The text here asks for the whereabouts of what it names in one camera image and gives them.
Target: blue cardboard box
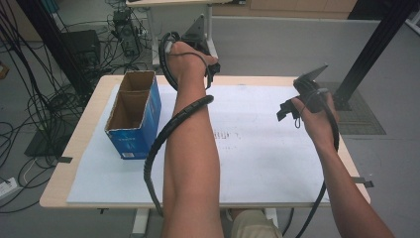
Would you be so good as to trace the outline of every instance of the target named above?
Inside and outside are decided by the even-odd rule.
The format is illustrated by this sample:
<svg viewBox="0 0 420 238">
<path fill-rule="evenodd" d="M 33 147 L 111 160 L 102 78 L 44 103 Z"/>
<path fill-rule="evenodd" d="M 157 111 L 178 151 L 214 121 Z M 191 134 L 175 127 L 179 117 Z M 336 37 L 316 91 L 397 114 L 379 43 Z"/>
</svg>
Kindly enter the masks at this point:
<svg viewBox="0 0 420 238">
<path fill-rule="evenodd" d="M 122 159 L 146 158 L 158 133 L 160 109 L 155 72 L 127 72 L 105 126 Z"/>
</svg>

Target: black pole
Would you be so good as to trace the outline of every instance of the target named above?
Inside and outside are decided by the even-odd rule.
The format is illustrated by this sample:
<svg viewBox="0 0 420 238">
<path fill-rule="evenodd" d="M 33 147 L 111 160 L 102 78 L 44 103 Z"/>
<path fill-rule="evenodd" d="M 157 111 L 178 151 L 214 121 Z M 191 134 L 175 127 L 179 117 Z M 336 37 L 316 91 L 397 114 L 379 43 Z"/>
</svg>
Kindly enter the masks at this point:
<svg viewBox="0 0 420 238">
<path fill-rule="evenodd" d="M 41 0 L 16 0 L 29 21 L 37 30 L 43 42 L 49 48 L 53 58 L 67 76 L 74 90 L 81 98 L 83 105 L 87 104 L 93 87 L 84 77 L 74 56 L 61 40 L 61 32 Z"/>
<path fill-rule="evenodd" d="M 380 21 L 361 54 L 334 93 L 337 110 L 350 110 L 349 99 L 373 64 L 404 24 L 418 0 L 393 1 L 391 9 Z"/>
</svg>

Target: open box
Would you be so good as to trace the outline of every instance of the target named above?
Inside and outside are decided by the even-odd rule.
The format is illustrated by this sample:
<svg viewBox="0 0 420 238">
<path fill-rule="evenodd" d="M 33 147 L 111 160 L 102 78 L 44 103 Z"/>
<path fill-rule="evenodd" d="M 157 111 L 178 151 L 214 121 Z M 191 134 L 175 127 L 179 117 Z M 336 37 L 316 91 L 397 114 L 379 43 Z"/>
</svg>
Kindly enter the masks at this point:
<svg viewBox="0 0 420 238">
<path fill-rule="evenodd" d="M 155 72 L 127 72 L 105 126 L 122 159 L 146 158 L 158 133 L 160 109 Z"/>
</svg>

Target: floor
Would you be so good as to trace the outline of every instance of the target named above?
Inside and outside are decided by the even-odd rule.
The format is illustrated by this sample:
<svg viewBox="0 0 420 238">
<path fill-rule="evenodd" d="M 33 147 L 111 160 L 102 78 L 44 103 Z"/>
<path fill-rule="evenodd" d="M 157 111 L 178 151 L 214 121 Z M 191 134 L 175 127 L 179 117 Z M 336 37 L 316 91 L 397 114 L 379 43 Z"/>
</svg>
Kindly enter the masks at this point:
<svg viewBox="0 0 420 238">
<path fill-rule="evenodd" d="M 217 17 L 213 21 L 213 40 L 222 66 L 221 74 L 294 76 L 327 62 L 329 67 L 319 80 L 340 82 L 377 24 L 377 21 Z M 43 51 L 37 50 L 37 54 L 45 59 Z M 416 237 L 420 231 L 420 178 L 417 177 L 420 173 L 417 123 L 420 112 L 415 109 L 420 88 L 419 56 L 419 36 L 402 26 L 358 88 L 386 135 L 344 136 L 360 174 L 374 183 L 368 190 L 371 205 L 396 237 Z M 29 96 L 8 55 L 1 53 L 0 58 L 11 66 L 7 78 L 0 80 L 0 121 L 18 126 L 28 117 Z M 46 83 L 45 73 L 35 65 L 33 71 L 39 79 L 40 90 L 49 94 L 52 89 Z M 58 81 L 65 83 L 54 63 L 52 68 Z M 6 131 L 4 127 L 0 129 L 2 134 Z M 15 178 L 27 162 L 24 171 L 28 178 L 41 171 L 29 170 L 30 158 L 23 154 L 35 131 L 34 126 L 26 126 L 19 133 L 9 159 L 0 169 L 2 178 Z M 39 181 L 47 179 L 51 173 L 47 171 Z M 0 212 L 37 201 L 44 186 L 25 189 L 5 207 L 2 207 L 5 201 L 0 200 Z M 298 233 L 308 211 L 296 210 L 285 237 Z M 288 214 L 289 209 L 277 210 L 280 229 L 284 228 Z M 229 237 L 231 223 L 223 212 L 222 216 L 226 237 Z M 45 209 L 34 205 L 20 212 L 1 213 L 0 236 L 129 237 L 133 218 L 134 210 L 110 209 L 100 214 L 95 209 Z M 161 220 L 153 213 L 148 237 L 158 237 L 160 225 Z M 317 211 L 304 237 L 339 237 L 331 209 Z"/>
</svg>

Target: white paper sheet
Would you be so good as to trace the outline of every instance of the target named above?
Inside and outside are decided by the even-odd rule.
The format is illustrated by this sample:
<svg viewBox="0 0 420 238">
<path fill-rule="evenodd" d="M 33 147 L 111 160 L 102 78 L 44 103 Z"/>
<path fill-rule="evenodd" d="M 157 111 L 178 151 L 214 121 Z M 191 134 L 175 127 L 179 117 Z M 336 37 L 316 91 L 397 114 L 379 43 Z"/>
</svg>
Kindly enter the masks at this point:
<svg viewBox="0 0 420 238">
<path fill-rule="evenodd" d="M 112 91 L 80 161 L 67 202 L 151 204 L 143 180 L 144 161 L 125 161 L 104 132 L 118 87 Z M 169 120 L 176 92 L 159 86 L 159 131 Z M 296 95 L 293 87 L 212 86 L 211 122 L 221 161 L 221 204 L 308 205 L 319 193 L 321 166 L 303 123 L 287 115 L 277 121 L 279 104 Z M 152 172 L 161 201 L 164 145 Z"/>
</svg>

